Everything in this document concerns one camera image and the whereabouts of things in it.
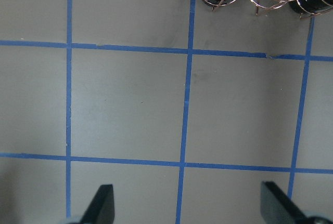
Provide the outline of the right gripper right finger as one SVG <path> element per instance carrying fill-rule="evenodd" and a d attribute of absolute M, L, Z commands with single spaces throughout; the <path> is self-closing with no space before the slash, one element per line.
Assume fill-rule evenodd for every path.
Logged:
<path fill-rule="evenodd" d="M 261 182 L 260 213 L 267 224 L 312 223 L 292 200 L 272 181 Z"/>

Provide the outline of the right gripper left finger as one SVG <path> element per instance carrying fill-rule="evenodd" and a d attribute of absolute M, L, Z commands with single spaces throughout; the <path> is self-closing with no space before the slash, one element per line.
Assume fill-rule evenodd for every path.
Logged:
<path fill-rule="evenodd" d="M 109 223 L 115 219 L 113 185 L 101 185 L 79 223 Z"/>

